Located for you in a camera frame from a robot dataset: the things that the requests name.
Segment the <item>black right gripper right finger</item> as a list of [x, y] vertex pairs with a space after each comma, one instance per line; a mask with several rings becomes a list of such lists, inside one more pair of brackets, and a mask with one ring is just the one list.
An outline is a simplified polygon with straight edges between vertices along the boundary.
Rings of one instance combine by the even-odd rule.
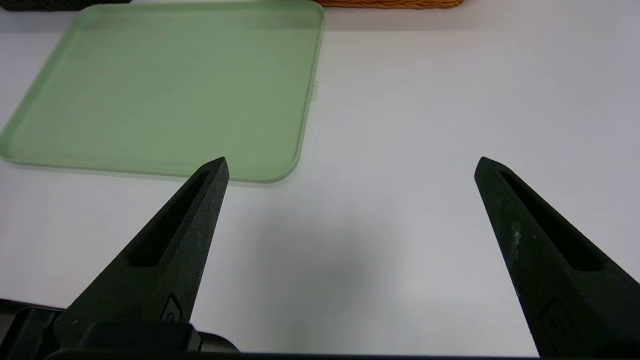
[[474, 180], [539, 357], [637, 360], [638, 281], [507, 166]]

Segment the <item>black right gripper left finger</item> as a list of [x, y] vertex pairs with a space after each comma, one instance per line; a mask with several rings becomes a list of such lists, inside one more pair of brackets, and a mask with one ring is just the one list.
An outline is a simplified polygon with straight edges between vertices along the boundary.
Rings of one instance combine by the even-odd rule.
[[199, 167], [60, 315], [57, 335], [99, 321], [189, 322], [230, 175], [226, 158]]

